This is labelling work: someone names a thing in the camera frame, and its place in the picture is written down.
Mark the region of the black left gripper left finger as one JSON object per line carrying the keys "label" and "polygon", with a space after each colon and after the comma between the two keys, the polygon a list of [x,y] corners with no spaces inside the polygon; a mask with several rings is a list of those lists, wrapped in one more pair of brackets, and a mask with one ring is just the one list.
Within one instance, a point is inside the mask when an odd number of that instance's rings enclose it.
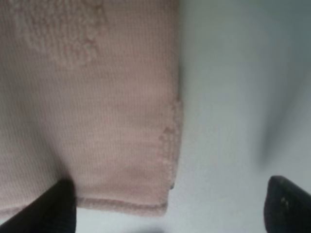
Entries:
{"label": "black left gripper left finger", "polygon": [[76,232],[76,196],[72,180],[63,179],[0,226],[2,233]]}

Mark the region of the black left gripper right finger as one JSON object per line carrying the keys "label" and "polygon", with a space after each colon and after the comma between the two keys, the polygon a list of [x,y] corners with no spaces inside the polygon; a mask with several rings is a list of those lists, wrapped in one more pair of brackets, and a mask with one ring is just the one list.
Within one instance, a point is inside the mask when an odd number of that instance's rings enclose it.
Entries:
{"label": "black left gripper right finger", "polygon": [[268,233],[309,233],[311,195],[283,176],[272,176],[263,216]]}

